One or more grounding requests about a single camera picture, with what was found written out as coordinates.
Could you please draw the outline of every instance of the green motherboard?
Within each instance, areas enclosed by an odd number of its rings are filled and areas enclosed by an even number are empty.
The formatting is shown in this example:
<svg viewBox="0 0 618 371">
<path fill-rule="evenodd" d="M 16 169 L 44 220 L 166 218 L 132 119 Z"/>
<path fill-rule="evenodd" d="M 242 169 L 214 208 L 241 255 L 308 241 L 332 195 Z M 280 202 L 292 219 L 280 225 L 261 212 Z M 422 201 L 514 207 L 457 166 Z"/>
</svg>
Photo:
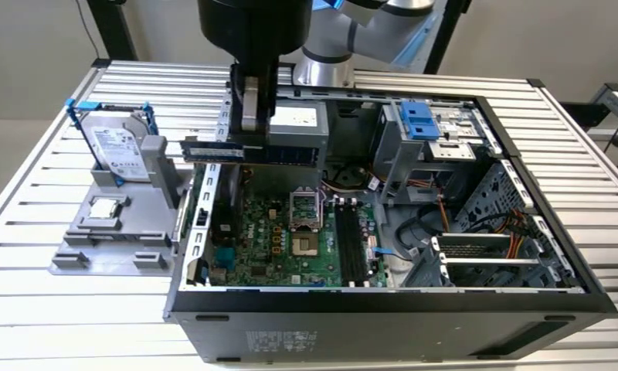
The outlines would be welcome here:
<svg viewBox="0 0 618 371">
<path fill-rule="evenodd" d="M 289 198 L 245 196 L 242 221 L 234 246 L 234 264 L 229 269 L 213 269 L 212 284 L 225 286 L 308 286 L 342 287 L 341 261 L 334 218 L 334 203 L 322 203 L 316 210 L 310 198 L 296 198 L 293 213 L 310 218 L 322 213 L 322 228 L 289 229 Z M 377 236 L 370 204 L 357 207 L 362 264 L 369 270 L 367 285 L 385 287 L 382 261 L 366 262 L 367 236 Z"/>
</svg>

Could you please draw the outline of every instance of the motherboard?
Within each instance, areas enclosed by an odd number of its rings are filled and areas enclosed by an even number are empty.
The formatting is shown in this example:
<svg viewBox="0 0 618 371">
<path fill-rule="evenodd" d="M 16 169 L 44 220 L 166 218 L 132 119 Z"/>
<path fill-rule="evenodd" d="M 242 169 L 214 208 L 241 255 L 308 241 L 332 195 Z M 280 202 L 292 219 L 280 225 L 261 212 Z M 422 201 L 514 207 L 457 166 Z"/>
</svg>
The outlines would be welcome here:
<svg viewBox="0 0 618 371">
<path fill-rule="evenodd" d="M 356 229 L 344 224 L 344 207 Z M 309 189 L 290 197 L 250 195 L 240 225 L 234 247 L 216 247 L 212 284 L 386 287 L 382 260 L 366 255 L 377 240 L 370 204 L 340 205 Z"/>
</svg>

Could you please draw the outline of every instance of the ram slot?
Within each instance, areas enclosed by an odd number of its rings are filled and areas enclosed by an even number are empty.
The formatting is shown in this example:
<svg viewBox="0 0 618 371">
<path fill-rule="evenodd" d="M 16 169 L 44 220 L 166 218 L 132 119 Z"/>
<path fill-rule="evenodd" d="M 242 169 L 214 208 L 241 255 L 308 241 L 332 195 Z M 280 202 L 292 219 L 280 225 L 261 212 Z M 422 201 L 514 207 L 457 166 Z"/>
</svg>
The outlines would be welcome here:
<svg viewBox="0 0 618 371">
<path fill-rule="evenodd" d="M 336 232 L 341 280 L 345 285 L 362 285 L 366 280 L 366 265 L 361 245 L 360 224 L 356 206 L 336 206 Z"/>
</svg>

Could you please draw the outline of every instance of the white label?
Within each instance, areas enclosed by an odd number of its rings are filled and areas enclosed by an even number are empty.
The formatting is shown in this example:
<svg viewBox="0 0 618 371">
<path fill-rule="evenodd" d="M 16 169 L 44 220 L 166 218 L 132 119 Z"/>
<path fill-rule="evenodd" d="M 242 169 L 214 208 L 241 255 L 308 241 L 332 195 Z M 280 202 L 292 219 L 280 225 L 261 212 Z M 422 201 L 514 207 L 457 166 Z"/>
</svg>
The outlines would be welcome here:
<svg viewBox="0 0 618 371">
<path fill-rule="evenodd" d="M 124 128 L 92 128 L 93 137 L 110 171 L 124 180 L 148 181 L 146 166 L 134 135 Z"/>
<path fill-rule="evenodd" d="M 370 178 L 370 181 L 369 181 L 369 189 L 370 189 L 371 191 L 375 191 L 377 188 L 378 188 L 378 186 L 379 186 L 379 179 L 378 179 L 377 177 L 373 176 L 373 177 Z"/>
<path fill-rule="evenodd" d="M 316 108 L 277 106 L 274 108 L 274 116 L 270 118 L 270 125 L 308 126 L 314 128 L 318 126 L 316 116 Z"/>
<path fill-rule="evenodd" d="M 246 331 L 252 352 L 313 352 L 318 331 Z"/>
<path fill-rule="evenodd" d="M 212 157 L 242 157 L 244 150 L 236 148 L 190 148 L 189 154 L 193 156 Z"/>
</svg>

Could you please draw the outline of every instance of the metal slotted surface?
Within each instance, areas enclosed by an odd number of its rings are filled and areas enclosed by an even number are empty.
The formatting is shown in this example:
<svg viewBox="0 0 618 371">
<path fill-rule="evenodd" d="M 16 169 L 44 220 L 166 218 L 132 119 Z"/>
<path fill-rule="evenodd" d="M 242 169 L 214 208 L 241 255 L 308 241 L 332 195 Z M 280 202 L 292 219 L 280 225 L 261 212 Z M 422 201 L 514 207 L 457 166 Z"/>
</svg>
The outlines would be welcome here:
<svg viewBox="0 0 618 371">
<path fill-rule="evenodd" d="M 114 62 L 76 97 L 149 101 L 168 154 L 212 137 L 225 67 Z M 289 83 L 282 70 L 281 83 Z M 357 72 L 360 88 L 482 95 L 499 116 L 561 221 L 618 307 L 618 179 L 543 91 L 523 80 Z M 45 271 L 89 188 L 92 159 L 60 113 L 0 195 L 0 369 L 200 369 L 176 325 L 162 322 L 169 279 L 60 277 Z M 257 369 L 618 369 L 618 318 L 518 361 L 256 365 Z"/>
</svg>

